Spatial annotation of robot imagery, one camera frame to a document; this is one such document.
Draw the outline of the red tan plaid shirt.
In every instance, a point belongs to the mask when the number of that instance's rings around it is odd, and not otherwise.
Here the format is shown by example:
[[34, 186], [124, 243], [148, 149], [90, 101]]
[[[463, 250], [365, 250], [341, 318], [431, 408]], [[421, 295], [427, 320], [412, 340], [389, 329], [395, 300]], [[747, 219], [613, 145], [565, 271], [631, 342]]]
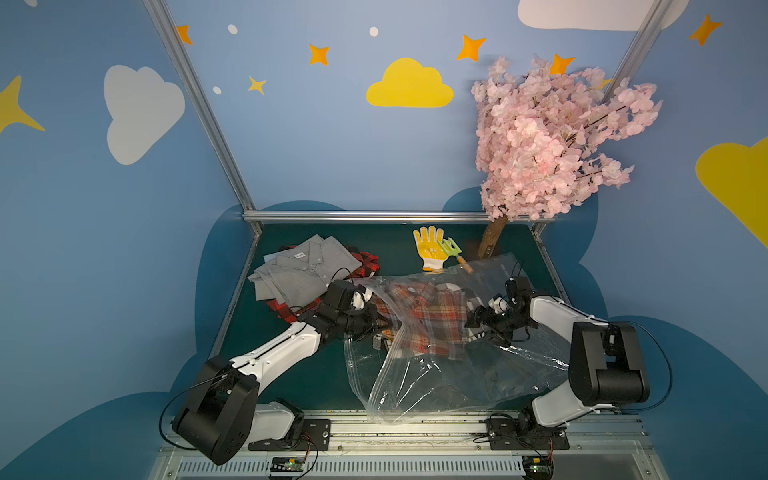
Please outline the red tan plaid shirt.
[[400, 330], [400, 347], [416, 354], [430, 354], [449, 360], [466, 356], [469, 339], [468, 299], [465, 291], [452, 283], [389, 283], [384, 297], [371, 301], [392, 326], [382, 331], [391, 346]]

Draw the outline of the clear plastic vacuum bag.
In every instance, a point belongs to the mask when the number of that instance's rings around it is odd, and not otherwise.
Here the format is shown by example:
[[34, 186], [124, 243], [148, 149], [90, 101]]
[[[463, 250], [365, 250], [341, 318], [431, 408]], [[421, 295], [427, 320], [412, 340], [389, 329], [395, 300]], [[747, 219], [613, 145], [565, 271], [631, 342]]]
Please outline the clear plastic vacuum bag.
[[[384, 297], [389, 283], [452, 283], [474, 291], [486, 303], [506, 293], [504, 284], [510, 277], [526, 277], [511, 254], [469, 265], [472, 274], [456, 265], [437, 272], [367, 278], [361, 285], [373, 296]], [[402, 349], [404, 330], [391, 346], [382, 332], [361, 341], [348, 339], [344, 353], [349, 384], [376, 422], [517, 404], [554, 389], [568, 377], [569, 344], [545, 327], [530, 332], [529, 341], [509, 347], [487, 339], [466, 343], [462, 360]]]

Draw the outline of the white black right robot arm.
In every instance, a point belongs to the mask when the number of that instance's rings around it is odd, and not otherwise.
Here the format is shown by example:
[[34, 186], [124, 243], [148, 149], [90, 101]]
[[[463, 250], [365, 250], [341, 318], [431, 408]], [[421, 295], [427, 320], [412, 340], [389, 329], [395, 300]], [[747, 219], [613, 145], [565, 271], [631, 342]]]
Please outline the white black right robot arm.
[[560, 429], [597, 410], [643, 403], [650, 381], [636, 329], [588, 315], [564, 300], [533, 291], [525, 277], [505, 282], [506, 293], [469, 310], [466, 327], [500, 342], [514, 333], [545, 327], [570, 345], [568, 378], [532, 400], [518, 417], [519, 428]]

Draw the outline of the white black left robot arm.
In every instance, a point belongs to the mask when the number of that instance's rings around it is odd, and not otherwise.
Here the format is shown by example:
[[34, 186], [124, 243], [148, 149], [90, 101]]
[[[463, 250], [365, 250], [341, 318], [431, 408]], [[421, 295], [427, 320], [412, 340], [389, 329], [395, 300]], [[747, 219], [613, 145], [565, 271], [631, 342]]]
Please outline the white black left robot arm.
[[341, 338], [359, 341], [392, 327], [379, 312], [373, 292], [347, 280], [333, 281], [320, 303], [302, 313], [280, 335], [232, 359], [205, 362], [169, 428], [216, 465], [231, 460], [244, 445], [281, 439], [296, 418], [290, 408], [258, 406], [271, 383], [302, 360]]

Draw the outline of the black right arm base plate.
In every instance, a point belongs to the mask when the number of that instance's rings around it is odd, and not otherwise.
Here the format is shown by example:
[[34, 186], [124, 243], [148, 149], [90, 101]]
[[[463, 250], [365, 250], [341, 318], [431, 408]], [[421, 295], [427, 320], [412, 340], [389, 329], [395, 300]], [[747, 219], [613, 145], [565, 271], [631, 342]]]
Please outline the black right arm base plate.
[[569, 450], [570, 443], [564, 428], [550, 428], [534, 424], [523, 427], [516, 418], [491, 416], [485, 420], [488, 443], [493, 451]]

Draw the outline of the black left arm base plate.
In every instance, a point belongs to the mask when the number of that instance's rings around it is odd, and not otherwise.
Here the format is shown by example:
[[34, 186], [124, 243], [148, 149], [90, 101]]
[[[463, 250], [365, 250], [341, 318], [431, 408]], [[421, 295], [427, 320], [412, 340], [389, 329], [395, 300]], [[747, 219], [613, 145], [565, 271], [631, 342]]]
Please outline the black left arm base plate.
[[312, 446], [313, 450], [329, 449], [332, 422], [330, 419], [304, 419], [295, 422], [280, 439], [252, 442], [249, 451], [299, 451]]

